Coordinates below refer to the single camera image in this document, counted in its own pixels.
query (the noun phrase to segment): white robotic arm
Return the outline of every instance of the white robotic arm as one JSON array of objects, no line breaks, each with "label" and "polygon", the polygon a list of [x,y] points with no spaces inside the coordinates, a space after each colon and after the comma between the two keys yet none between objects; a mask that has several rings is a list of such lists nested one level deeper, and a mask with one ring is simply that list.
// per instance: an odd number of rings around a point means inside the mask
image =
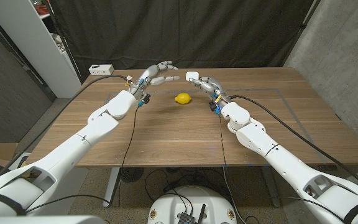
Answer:
[{"label": "white robotic arm", "polygon": [[[25,211],[48,202],[64,176],[97,142],[117,127],[118,121],[139,100],[138,106],[149,102],[150,95],[144,93],[144,90],[153,85],[153,78],[160,73],[168,69],[177,70],[171,63],[162,62],[149,67],[137,82],[130,82],[128,91],[121,91],[109,103],[97,109],[89,117],[88,125],[41,160],[0,176],[0,217],[36,215],[38,209],[27,214]],[[38,177],[34,180],[23,178],[30,172],[36,173]]]},{"label": "white robotic arm", "polygon": [[317,171],[303,163],[267,133],[265,127],[252,119],[250,114],[237,103],[231,102],[224,94],[221,84],[213,78],[199,78],[190,72],[186,79],[209,93],[214,102],[211,109],[221,113],[230,132],[235,133],[239,142],[246,148],[260,154],[268,163],[294,188],[297,194],[312,202],[318,203],[332,212],[305,202],[316,218],[322,223],[358,223],[358,185]]}]

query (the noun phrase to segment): black cable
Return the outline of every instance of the black cable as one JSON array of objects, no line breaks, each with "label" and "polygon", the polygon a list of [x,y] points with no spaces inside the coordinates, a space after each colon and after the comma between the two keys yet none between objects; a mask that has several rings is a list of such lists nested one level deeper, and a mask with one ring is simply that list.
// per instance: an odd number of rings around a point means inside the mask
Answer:
[{"label": "black cable", "polygon": [[179,167],[179,169],[182,169],[182,170],[184,170],[186,172],[194,172],[193,170],[188,170],[188,169],[185,169],[184,167]]},{"label": "black cable", "polygon": [[254,219],[256,219],[256,221],[257,221],[258,224],[259,224],[259,220],[258,220],[255,216],[253,216],[253,215],[249,215],[249,216],[246,218],[246,222],[247,222],[247,220],[248,220],[249,218],[254,218]]},{"label": "black cable", "polygon": [[219,175],[222,177],[222,180],[224,180],[224,178],[223,178],[223,174],[221,174],[221,173],[220,173],[220,172],[218,172],[217,170],[210,169],[210,168],[204,168],[204,170],[210,170],[210,171],[213,171],[213,172],[215,172],[215,173],[219,174]]},{"label": "black cable", "polygon": [[146,190],[146,193],[147,195],[149,196],[149,198],[151,199],[151,201],[154,203],[155,200],[152,198],[152,196],[149,194],[149,191],[147,190],[147,179],[149,178],[150,175],[152,175],[154,172],[157,172],[157,171],[161,171],[164,173],[165,175],[165,179],[167,180],[167,184],[169,185],[169,181],[168,181],[168,176],[167,174],[164,172],[164,170],[161,170],[161,169],[156,169],[154,170],[153,172],[149,173],[146,177],[146,179],[144,180],[144,189]]},{"label": "black cable", "polygon": [[179,197],[183,197],[184,199],[186,199],[187,201],[189,201],[190,206],[191,206],[190,216],[192,216],[192,214],[193,214],[193,204],[191,203],[191,201],[190,201],[188,198],[186,198],[186,197],[183,196],[183,195],[175,194],[175,193],[165,193],[165,194],[163,194],[163,195],[167,195],[167,194],[171,194],[171,195],[176,195],[176,196],[179,196]]},{"label": "black cable", "polygon": [[28,143],[28,145],[21,150],[19,153],[16,154],[16,156],[14,156],[12,158],[11,161],[8,162],[8,164],[0,171],[0,175],[3,175],[8,168],[21,156],[23,155],[24,152],[26,152],[26,150],[28,150],[28,148],[42,135],[42,133],[44,133],[44,131],[46,131],[48,129],[48,127],[56,120],[56,118],[63,112],[63,110],[80,94],[82,93],[84,90],[86,90],[90,85],[92,85],[93,83],[105,79],[105,78],[113,78],[113,77],[118,77],[118,78],[122,78],[124,80],[127,80],[126,77],[122,76],[122,75],[106,75],[103,77],[99,77],[95,80],[90,81],[88,84],[86,84],[82,89],[80,89],[66,104],[65,106],[53,117],[53,119],[51,121],[49,121],[48,125],[46,125],[43,130],[41,132],[38,133],[38,135],[36,135],[35,138],[33,138],[33,140],[31,140],[30,143]]},{"label": "black cable", "polygon": [[138,107],[136,108],[136,110],[135,110],[135,115],[134,115],[134,128],[132,129],[131,140],[129,140],[128,148],[127,148],[127,150],[125,151],[124,158],[123,158],[123,160],[122,160],[122,165],[121,165],[120,172],[119,172],[119,180],[118,180],[118,207],[121,206],[120,194],[121,194],[121,175],[122,175],[122,168],[124,168],[125,158],[126,158],[126,156],[127,156],[129,147],[131,146],[132,138],[134,137],[135,125],[136,125],[136,113],[137,113],[137,110],[138,110],[138,109],[139,109],[139,106],[138,106]]},{"label": "black cable", "polygon": [[[237,188],[237,186],[234,184],[233,180],[230,178],[230,175],[229,175],[229,171],[227,170],[227,167],[225,167],[225,170],[227,172],[227,176],[229,177],[229,179],[231,180],[231,185],[238,191],[240,192],[240,194],[246,196],[246,197],[250,197],[252,198],[253,196],[250,196],[250,195],[247,195],[245,193],[243,193],[240,189]],[[327,210],[329,213],[333,214],[336,218],[340,219],[340,221],[344,222],[344,220],[339,217],[338,215],[336,215],[333,211],[331,211],[329,208],[327,207],[324,207],[322,205],[320,205],[319,203],[316,203],[314,201],[311,201],[311,200],[308,200],[308,199],[303,199],[303,198],[298,198],[298,197],[269,197],[269,198],[280,198],[280,199],[293,199],[293,200],[301,200],[301,201],[304,201],[304,202],[309,202],[309,203],[313,203],[317,206],[320,206],[321,208]]]},{"label": "black cable", "polygon": [[190,176],[190,177],[191,177],[191,175],[183,175],[183,174],[181,173],[181,169],[179,169],[179,173],[180,173],[180,175],[181,175],[185,180],[187,180],[187,182],[189,182],[189,183],[191,183],[191,184],[195,182],[194,179],[193,179],[193,181],[187,179],[186,176]]},{"label": "black cable", "polygon": [[205,179],[206,179],[206,181],[210,184],[210,186],[212,186],[212,188],[213,188],[215,191],[220,192],[220,190],[219,190],[214,184],[212,184],[211,181],[209,181],[209,178],[208,178],[208,176],[206,175],[206,172],[205,172],[204,167],[202,168],[202,170],[203,170],[203,172],[204,172]]},{"label": "black cable", "polygon": [[[175,189],[172,189],[174,191],[175,194],[179,195],[178,192]],[[180,200],[183,202],[183,205],[185,206],[185,213],[187,214],[187,206],[185,201],[183,200],[183,198],[181,196],[179,196]]]},{"label": "black cable", "polygon": [[330,156],[327,152],[324,152],[322,149],[320,149],[319,147],[317,147],[316,145],[314,145],[312,142],[310,142],[309,140],[305,139],[302,135],[298,134],[294,129],[292,129],[291,127],[289,127],[286,123],[284,123],[280,118],[278,118],[277,116],[275,116],[272,112],[270,112],[266,107],[264,107],[263,105],[261,105],[260,103],[251,100],[248,97],[244,97],[244,96],[239,96],[239,95],[234,95],[234,96],[230,96],[230,99],[234,99],[234,98],[242,98],[245,100],[248,100],[249,102],[259,106],[260,108],[262,108],[263,110],[265,110],[268,114],[270,114],[274,119],[276,119],[278,122],[280,122],[282,125],[284,125],[284,127],[286,127],[288,130],[290,130],[294,135],[298,136],[298,138],[300,138],[302,141],[304,141],[305,143],[307,143],[309,146],[311,146],[313,149],[316,149],[318,152],[322,153],[324,156],[326,156],[328,159],[332,160],[333,162],[335,162],[338,166],[342,167],[344,170],[346,170],[350,175],[352,175],[354,178],[356,178],[356,180],[358,180],[358,175],[351,171],[347,166],[345,166],[342,162],[339,162],[337,159],[333,158],[332,156]]},{"label": "black cable", "polygon": [[228,189],[228,191],[229,191],[230,199],[231,199],[231,201],[232,201],[232,203],[233,203],[233,207],[234,207],[236,213],[238,214],[240,220],[241,220],[244,224],[247,224],[246,221],[242,218],[242,216],[240,215],[240,213],[239,213],[239,211],[238,211],[238,209],[237,209],[236,203],[235,203],[234,198],[233,198],[233,194],[231,193],[229,184],[228,184],[228,182],[227,182],[227,180],[226,180],[226,173],[224,172],[224,168],[227,167],[227,164],[226,164],[226,155],[225,155],[225,153],[224,153],[224,146],[223,146],[222,119],[221,119],[220,115],[218,115],[218,116],[219,116],[219,125],[220,125],[220,129],[221,129],[221,143],[222,143],[222,152],[223,152],[223,161],[224,161],[224,166],[222,167],[224,181],[225,181],[225,183],[226,183],[226,187],[227,187],[227,189]]},{"label": "black cable", "polygon": [[[147,175],[147,177],[145,178],[144,180],[144,189],[146,190],[146,193],[147,193],[147,196],[149,196],[149,198],[151,199],[151,201],[154,203],[155,201],[153,200],[152,196],[149,194],[149,191],[147,190],[147,186],[146,186],[146,183],[147,183],[147,179],[150,177],[150,175],[152,175],[154,172],[157,172],[157,171],[161,171],[164,173],[165,175],[165,180],[167,181],[167,184],[169,185],[169,181],[168,181],[168,176],[167,176],[167,173],[165,173],[164,170],[161,170],[161,169],[157,169],[157,170],[154,170],[153,172],[149,173]],[[187,206],[186,206],[186,203],[185,201],[180,197],[180,200],[183,202],[183,204],[185,205],[185,213],[187,214]]]},{"label": "black cable", "polygon": [[31,209],[28,209],[27,211],[25,211],[26,213],[29,213],[37,208],[40,208],[40,207],[43,207],[45,205],[49,205],[51,203],[55,203],[55,202],[58,202],[60,200],[63,200],[63,199],[67,199],[67,198],[72,198],[72,197],[93,197],[93,198],[97,198],[97,199],[100,199],[100,200],[103,200],[107,203],[110,203],[109,201],[107,201],[106,199],[104,198],[101,198],[101,197],[98,197],[98,196],[94,196],[94,195],[86,195],[86,194],[78,194],[78,195],[70,195],[70,196],[66,196],[66,197],[62,197],[60,199],[56,199],[56,200],[53,200],[53,201],[50,201],[50,202],[47,202],[47,203],[43,203],[41,205],[38,205],[38,206],[35,206],[34,208],[31,208]]},{"label": "black cable", "polygon": [[[222,138],[222,135],[221,135],[221,142],[222,142],[222,150],[224,150],[224,149],[223,149],[223,138]],[[238,216],[239,216],[239,218],[241,219],[241,221],[246,224],[246,220],[244,220],[244,219],[241,217],[240,213],[239,213],[238,210],[237,210],[236,203],[234,202],[234,198],[233,198],[232,193],[231,193],[230,188],[229,188],[229,183],[228,183],[227,180],[226,180],[226,172],[225,172],[225,170],[227,171],[226,161],[225,161],[225,166],[223,167],[223,177],[224,177],[224,181],[225,181],[225,183],[226,183],[227,189],[229,190],[230,198],[231,198],[231,200],[232,200],[232,202],[233,202],[233,206],[234,206],[234,209],[236,210],[236,213],[238,214]],[[303,199],[303,198],[297,198],[297,197],[274,197],[274,198],[290,198],[290,199],[302,200],[302,201],[304,201],[304,202],[313,203],[313,204],[315,204],[315,205],[317,205],[317,206],[319,206],[319,207],[321,207],[321,208],[327,210],[329,213],[333,214],[335,217],[337,217],[338,219],[340,219],[340,221],[344,222],[344,220],[343,220],[341,217],[339,217],[338,215],[336,215],[336,214],[335,214],[333,211],[331,211],[329,208],[326,208],[326,207],[324,207],[324,206],[322,206],[322,205],[320,205],[319,203],[316,203],[316,202],[314,202],[314,201],[307,200],[307,199]]]}]

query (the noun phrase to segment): white box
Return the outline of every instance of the white box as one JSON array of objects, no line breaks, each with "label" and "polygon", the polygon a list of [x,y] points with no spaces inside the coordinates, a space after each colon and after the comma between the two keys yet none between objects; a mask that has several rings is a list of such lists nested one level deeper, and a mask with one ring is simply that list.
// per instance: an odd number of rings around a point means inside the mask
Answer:
[{"label": "white box", "polygon": [[113,71],[112,65],[92,65],[89,68],[91,75],[111,75]]}]

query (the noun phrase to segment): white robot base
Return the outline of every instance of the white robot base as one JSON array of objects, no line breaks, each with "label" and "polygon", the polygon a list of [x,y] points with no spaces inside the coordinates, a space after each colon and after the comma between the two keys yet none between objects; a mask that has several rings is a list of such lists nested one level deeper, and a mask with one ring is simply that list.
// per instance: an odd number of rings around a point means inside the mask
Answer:
[{"label": "white robot base", "polygon": [[[172,194],[165,194],[158,198],[150,209],[147,218],[148,224],[167,224],[167,223],[222,223],[222,224],[235,224],[237,223],[236,214],[232,205],[220,194],[206,187],[189,185],[175,188],[177,194],[186,197],[193,205],[192,217],[183,221],[185,210],[187,215],[191,213],[191,205],[187,199],[183,198],[186,204],[183,204],[180,197],[174,195],[173,190],[167,192]],[[205,204],[205,210],[201,215],[201,210]]]}]

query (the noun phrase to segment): table leg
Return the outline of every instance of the table leg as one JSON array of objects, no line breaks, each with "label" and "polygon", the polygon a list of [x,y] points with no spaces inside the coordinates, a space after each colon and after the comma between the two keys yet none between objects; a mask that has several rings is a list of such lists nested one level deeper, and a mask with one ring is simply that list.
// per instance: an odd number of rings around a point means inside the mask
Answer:
[{"label": "table leg", "polygon": [[[106,194],[104,195],[104,199],[109,202],[112,202],[112,197],[116,192],[116,188],[119,182],[119,167],[111,168],[109,183],[107,184]],[[111,206],[111,203],[103,202],[103,207],[108,208]]]},{"label": "table leg", "polygon": [[[264,176],[268,193],[270,194],[271,197],[278,197],[277,187],[274,181],[273,172],[271,168],[265,166],[265,167],[260,167],[260,170],[262,171],[262,175]],[[280,207],[281,206],[280,199],[272,198],[272,205],[276,208]]]}]

